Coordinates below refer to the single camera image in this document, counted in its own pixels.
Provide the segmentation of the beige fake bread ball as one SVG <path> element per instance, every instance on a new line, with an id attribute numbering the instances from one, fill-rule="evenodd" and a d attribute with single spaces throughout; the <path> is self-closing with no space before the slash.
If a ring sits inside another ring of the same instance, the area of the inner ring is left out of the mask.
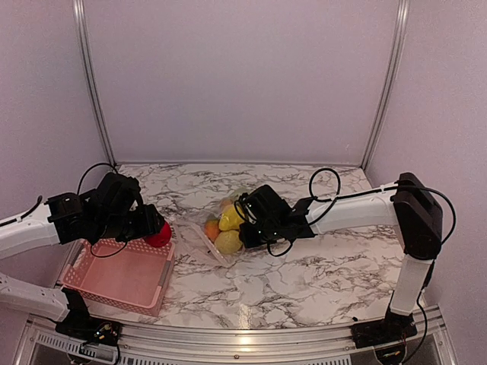
<path id="1" fill-rule="evenodd" d="M 233 255 L 242 248 L 243 243 L 237 230 L 228 230 L 219 233 L 214 245 L 222 255 Z"/>

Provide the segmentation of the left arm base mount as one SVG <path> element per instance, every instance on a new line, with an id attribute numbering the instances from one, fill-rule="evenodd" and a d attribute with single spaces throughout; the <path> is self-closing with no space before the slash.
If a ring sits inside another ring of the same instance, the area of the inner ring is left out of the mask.
<path id="1" fill-rule="evenodd" d="M 117 321 L 88 318 L 66 318 L 56 323 L 55 330 L 71 338 L 82 340 L 85 344 L 104 344 L 117 346 L 122 324 Z"/>

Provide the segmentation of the orange fake fruit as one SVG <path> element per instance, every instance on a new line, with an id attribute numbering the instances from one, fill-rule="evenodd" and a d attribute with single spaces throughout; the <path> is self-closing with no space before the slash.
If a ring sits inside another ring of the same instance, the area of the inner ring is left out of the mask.
<path id="1" fill-rule="evenodd" d="M 205 235 L 210 239 L 210 241 L 214 242 L 221 232 L 219 229 L 219 220 L 206 221 L 204 231 Z"/>

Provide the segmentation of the red fake apple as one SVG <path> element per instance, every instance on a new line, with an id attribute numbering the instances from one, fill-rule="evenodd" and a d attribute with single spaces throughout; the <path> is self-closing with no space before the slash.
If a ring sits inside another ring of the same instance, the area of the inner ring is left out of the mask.
<path id="1" fill-rule="evenodd" d="M 161 248 L 166 246 L 172 237 L 172 230 L 168 223 L 165 223 L 159 233 L 144 238 L 144 241 L 151 247 Z"/>

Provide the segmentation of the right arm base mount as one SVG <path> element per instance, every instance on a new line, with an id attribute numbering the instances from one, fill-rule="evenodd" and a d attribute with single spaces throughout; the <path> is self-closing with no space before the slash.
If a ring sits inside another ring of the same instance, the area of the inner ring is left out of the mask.
<path id="1" fill-rule="evenodd" d="M 356 348 L 367 348 L 402 341 L 418 334 L 415 325 L 407 322 L 405 325 L 377 320 L 355 323 L 351 327 L 352 339 Z"/>

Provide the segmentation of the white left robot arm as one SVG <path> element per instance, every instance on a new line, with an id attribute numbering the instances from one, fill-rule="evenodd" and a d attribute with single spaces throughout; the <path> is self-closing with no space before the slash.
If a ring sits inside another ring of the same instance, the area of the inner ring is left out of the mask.
<path id="1" fill-rule="evenodd" d="M 76 240 L 127 243 L 159 234 L 164 224 L 156 207 L 144 203 L 137 179 L 107 173 L 92 190 L 38 198 L 29 211 L 3 221 L 1 257 Z M 55 322 L 65 320 L 79 338 L 90 338 L 96 332 L 96 322 L 78 292 L 67 294 L 2 275 L 1 303 Z"/>

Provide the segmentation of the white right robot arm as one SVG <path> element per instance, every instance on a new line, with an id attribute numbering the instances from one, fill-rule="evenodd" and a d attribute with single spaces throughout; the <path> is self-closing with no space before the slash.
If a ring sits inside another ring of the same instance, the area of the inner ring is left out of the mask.
<path id="1" fill-rule="evenodd" d="M 377 334 L 392 341 L 406 329 L 406 317 L 426 286 L 431 267 L 444 244 L 443 211 L 434 191 L 413 173 L 380 188 L 331 199 L 313 196 L 290 206 L 271 186 L 242 194 L 234 204 L 245 247 L 294 243 L 325 233 L 369 226 L 391 226 L 403 247 L 404 259 L 389 311 L 377 324 Z"/>

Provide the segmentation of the clear zip top bag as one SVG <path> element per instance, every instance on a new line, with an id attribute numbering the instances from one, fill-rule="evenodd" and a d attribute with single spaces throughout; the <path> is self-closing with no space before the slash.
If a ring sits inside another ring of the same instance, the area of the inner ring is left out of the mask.
<path id="1" fill-rule="evenodd" d="M 184 223 L 193 235 L 202 257 L 211 265 L 225 268 L 231 267 L 238 256 L 244 251 L 244 244 L 239 238 L 240 226 L 247 217 L 235 202 L 250 190 L 239 188 L 223 198 L 210 201 L 188 215 Z"/>

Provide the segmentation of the yellow fake lemon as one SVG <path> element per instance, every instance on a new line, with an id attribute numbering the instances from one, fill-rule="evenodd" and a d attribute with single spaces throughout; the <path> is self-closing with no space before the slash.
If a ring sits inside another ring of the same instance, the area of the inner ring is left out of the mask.
<path id="1" fill-rule="evenodd" d="M 244 222 L 244 213 L 241 208 L 227 205 L 221 213 L 218 226 L 221 231 L 239 230 L 240 225 Z"/>

